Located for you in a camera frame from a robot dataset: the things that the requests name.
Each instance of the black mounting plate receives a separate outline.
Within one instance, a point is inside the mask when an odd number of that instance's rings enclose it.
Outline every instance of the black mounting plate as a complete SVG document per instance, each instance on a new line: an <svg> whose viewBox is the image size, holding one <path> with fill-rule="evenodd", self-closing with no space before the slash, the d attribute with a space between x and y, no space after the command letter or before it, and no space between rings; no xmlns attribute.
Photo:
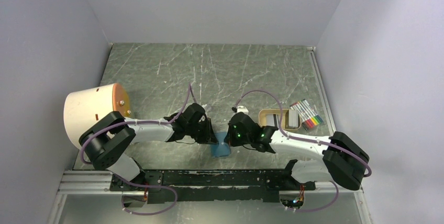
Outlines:
<svg viewBox="0 0 444 224"><path fill-rule="evenodd" d="M300 183L286 169L144 171L150 185L160 184L175 189L179 195L178 201L261 199L263 202L277 203L280 202L279 191L300 189ZM316 189L314 182L303 185L306 191ZM113 176L109 190L127 192L143 191L144 188L125 186ZM149 204L174 201L174 195L167 189L150 188L148 192Z"/></svg>

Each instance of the marker set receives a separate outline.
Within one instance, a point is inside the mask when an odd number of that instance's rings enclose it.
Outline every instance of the marker set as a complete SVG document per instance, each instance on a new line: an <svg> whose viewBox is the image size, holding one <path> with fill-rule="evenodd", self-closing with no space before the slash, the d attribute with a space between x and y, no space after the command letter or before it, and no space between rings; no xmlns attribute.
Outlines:
<svg viewBox="0 0 444 224"><path fill-rule="evenodd" d="M290 106L291 109L296 109L302 118L302 126L305 130L313 129L315 126L324 122L319 114L310 107L307 100L302 99Z"/></svg>

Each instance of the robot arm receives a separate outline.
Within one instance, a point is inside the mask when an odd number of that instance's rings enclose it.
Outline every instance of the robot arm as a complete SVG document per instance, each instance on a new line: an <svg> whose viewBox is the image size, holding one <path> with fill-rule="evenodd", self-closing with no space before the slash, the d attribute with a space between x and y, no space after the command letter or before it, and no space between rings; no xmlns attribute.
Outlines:
<svg viewBox="0 0 444 224"><path fill-rule="evenodd" d="M128 123L92 139L86 146L85 153L94 169L109 170L127 181L141 184L145 177L144 171L132 158L124 154L131 143L173 142L183 139L184 136L191 136L200 144L217 143L211 119L206 117L205 110L199 104L188 106L175 122L167 124L174 116L176 114L159 120L136 120L125 118L118 111L113 111L81 135L79 144L83 145L90 136L106 127L122 122ZM146 121L157 124L143 124Z"/></svg>
<svg viewBox="0 0 444 224"><path fill-rule="evenodd" d="M200 144L217 143L211 121L206 117L202 106L198 104L188 106L175 122L167 124L174 116L175 114L157 121L150 120L158 122L157 124L142 124L146 120L124 118L119 112L113 111L86 131L80 137L79 143L83 145L91 135L108 126L127 122L127 125L98 135L86 146L85 152L96 170L109 170L127 181L143 184L144 171L132 158L124 154L130 143L173 142L185 135L191 136ZM228 126L225 142L232 147L250 144L259 152L291 153L308 158L307 161L292 160L287 165L292 171L291 176L299 183L333 180L350 190L360 188L365 167L343 152L316 144L316 141L337 144L368 162L368 155L344 133L335 132L333 136L317 137L285 132L288 136L312 140L315 143L296 141L283 135L277 127L260 127L242 112L236 113Z"/></svg>
<svg viewBox="0 0 444 224"><path fill-rule="evenodd" d="M242 112L236 113L228 126L225 141L233 147L249 144L259 152L291 153L309 158L307 161L293 160L287 165L292 170L292 177L299 183L335 181L349 190L358 190L361 186L365 172L362 163L335 148L316 144L323 141L338 145L368 163L369 156L342 132L318 137L284 131L288 136L314 143L302 142L286 137L277 127L260 127Z"/></svg>

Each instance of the white enclosure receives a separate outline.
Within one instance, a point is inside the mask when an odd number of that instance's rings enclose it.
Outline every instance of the white enclosure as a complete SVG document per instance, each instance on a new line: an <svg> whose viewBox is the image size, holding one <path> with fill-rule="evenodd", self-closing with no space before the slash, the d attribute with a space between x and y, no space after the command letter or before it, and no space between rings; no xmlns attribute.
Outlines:
<svg viewBox="0 0 444 224"><path fill-rule="evenodd" d="M64 99L113 42L316 46L373 222L444 223L443 24L443 0L0 0L0 223L47 221L76 154Z"/></svg>

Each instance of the scratched tabletop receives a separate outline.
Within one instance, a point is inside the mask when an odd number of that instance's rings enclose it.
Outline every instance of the scratched tabletop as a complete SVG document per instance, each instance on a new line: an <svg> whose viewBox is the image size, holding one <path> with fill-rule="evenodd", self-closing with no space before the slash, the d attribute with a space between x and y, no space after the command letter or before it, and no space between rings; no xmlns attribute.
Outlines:
<svg viewBox="0 0 444 224"><path fill-rule="evenodd" d="M208 116L215 132L226 131L233 116L231 107L252 89L275 94L284 108L307 99L326 119L320 84L306 47L246 44L116 43L113 45L101 85L120 83L128 92L133 117L159 119L176 112L192 83L197 101L210 104ZM241 105L253 120L265 108L279 108L272 97L262 93L246 96ZM310 132L330 135L324 123ZM185 137L184 142L193 140ZM131 145L126 154L144 169L275 169L284 168L291 154L260 153L243 147L231 148L226 158L212 158L208 145L142 142ZM80 162L77 170L92 169Z"/></svg>

